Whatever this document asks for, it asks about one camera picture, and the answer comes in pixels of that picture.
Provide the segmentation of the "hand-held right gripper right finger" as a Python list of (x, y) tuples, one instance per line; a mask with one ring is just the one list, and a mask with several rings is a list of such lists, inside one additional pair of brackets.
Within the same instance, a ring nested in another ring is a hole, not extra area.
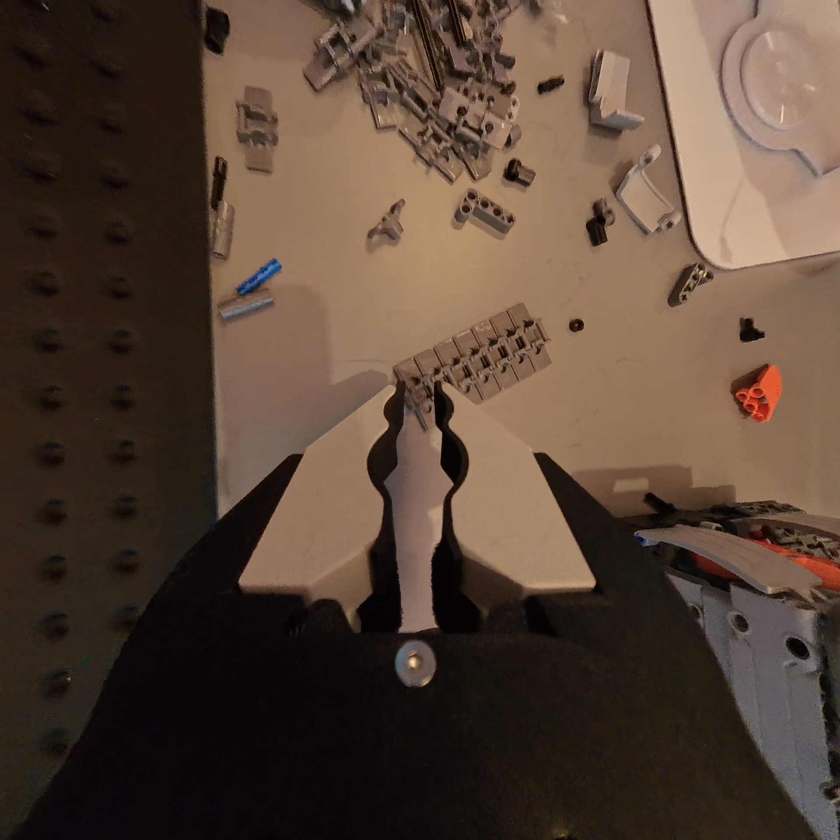
[(453, 385), (436, 385), (434, 419), (451, 483), (434, 550), (438, 628), (476, 631), (498, 607), (593, 592), (595, 576), (532, 448)]

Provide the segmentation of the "grey tube connector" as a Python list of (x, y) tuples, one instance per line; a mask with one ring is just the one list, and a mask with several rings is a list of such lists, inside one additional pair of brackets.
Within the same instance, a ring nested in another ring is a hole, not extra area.
[(217, 304), (217, 315), (222, 322), (232, 322), (268, 309), (274, 303), (275, 299), (271, 294), (231, 297)]

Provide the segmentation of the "blue plastic pin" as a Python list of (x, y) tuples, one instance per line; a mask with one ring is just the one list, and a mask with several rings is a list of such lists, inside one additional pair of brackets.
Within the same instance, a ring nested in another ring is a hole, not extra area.
[(277, 259), (270, 259), (236, 287), (237, 295), (242, 298), (255, 292), (266, 284), (270, 278), (279, 273), (281, 268), (281, 263)]

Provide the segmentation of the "black and grey connector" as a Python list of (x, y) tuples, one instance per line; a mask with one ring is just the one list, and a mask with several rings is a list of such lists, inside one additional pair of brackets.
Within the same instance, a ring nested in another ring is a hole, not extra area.
[(607, 231), (615, 222), (612, 206), (605, 197), (595, 200), (592, 204), (592, 216), (587, 220), (585, 228), (592, 247), (600, 247), (608, 241)]

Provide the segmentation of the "grey plate with clips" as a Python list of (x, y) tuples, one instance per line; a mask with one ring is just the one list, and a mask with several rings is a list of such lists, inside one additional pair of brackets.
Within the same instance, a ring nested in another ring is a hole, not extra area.
[(247, 169), (272, 174), (278, 143), (278, 117), (270, 91), (245, 87), (243, 97), (236, 102), (236, 136), (244, 147)]

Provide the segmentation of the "grey clip plate assembly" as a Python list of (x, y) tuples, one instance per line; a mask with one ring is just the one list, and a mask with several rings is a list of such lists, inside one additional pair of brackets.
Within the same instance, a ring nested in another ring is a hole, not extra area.
[(550, 341), (543, 321), (519, 303), (398, 362), (393, 374), (405, 386), (406, 408), (425, 427), (438, 384), (485, 403), (550, 366)]

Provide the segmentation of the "white rounded tray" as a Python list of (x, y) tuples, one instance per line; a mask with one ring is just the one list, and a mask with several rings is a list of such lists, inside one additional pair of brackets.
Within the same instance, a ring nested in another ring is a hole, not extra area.
[(722, 54), (753, 3), (647, 2), (689, 232), (726, 270), (839, 249), (839, 169), (814, 177), (797, 155), (758, 146), (723, 97)]

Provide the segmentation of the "grey tube with black axle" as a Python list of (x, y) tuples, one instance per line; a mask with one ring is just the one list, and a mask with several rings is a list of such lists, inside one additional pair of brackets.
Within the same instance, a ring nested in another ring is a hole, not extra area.
[(224, 197), (228, 178), (228, 163), (224, 157), (214, 158), (209, 206), (210, 251), (216, 259), (227, 260), (233, 244), (235, 209)]

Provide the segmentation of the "black dimpled foam pad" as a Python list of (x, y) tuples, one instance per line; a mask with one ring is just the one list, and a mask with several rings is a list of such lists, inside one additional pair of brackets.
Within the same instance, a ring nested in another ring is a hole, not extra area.
[(199, 2), (2, 2), (2, 811), (215, 513)]

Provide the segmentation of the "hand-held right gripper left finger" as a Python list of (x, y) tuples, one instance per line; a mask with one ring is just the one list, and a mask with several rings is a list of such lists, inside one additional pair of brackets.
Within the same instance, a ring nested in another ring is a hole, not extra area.
[(387, 385), (310, 444), (242, 574), (248, 594), (332, 601), (352, 627), (395, 631), (403, 620), (393, 503), (403, 388)]

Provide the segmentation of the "grey forked connector piece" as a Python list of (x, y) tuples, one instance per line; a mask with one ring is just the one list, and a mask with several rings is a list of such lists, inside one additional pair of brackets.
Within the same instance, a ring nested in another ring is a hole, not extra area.
[(405, 199), (399, 199), (391, 205), (381, 216), (380, 220), (369, 229), (368, 240), (381, 237), (388, 238), (394, 244), (399, 244), (403, 237), (403, 225), (401, 222), (402, 211), (405, 206)]

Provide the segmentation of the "orange plastic wedge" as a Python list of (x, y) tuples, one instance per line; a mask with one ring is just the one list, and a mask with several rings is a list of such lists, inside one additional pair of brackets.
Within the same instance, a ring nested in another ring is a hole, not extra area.
[(783, 393), (781, 372), (774, 364), (765, 365), (755, 381), (734, 393), (734, 399), (746, 416), (757, 424), (771, 420)]

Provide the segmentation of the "pale grey angled panel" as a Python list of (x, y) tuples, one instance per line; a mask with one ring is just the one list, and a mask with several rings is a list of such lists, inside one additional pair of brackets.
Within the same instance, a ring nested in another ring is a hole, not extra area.
[(642, 115), (627, 110), (627, 83), (631, 61), (599, 49), (593, 58), (588, 94), (589, 124), (619, 133), (637, 130)]

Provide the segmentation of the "grey angled holed beam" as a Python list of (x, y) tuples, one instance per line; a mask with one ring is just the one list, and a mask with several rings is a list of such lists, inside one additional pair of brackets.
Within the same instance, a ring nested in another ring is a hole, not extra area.
[(700, 262), (682, 269), (668, 294), (668, 306), (676, 308), (684, 305), (698, 287), (711, 282), (714, 276), (714, 272)]

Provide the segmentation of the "pile of grey clip plates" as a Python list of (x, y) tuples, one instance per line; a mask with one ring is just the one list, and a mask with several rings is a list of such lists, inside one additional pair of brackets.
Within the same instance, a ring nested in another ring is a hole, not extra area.
[(502, 27), (522, 3), (457, 1), (466, 34), (458, 46), (446, 2), (424, 1), (446, 78), (440, 93), (409, 2), (319, 2), (330, 22), (303, 75), (315, 91), (354, 75), (377, 131), (398, 132), (447, 182), (464, 173), (477, 182), (521, 137), (516, 59)]

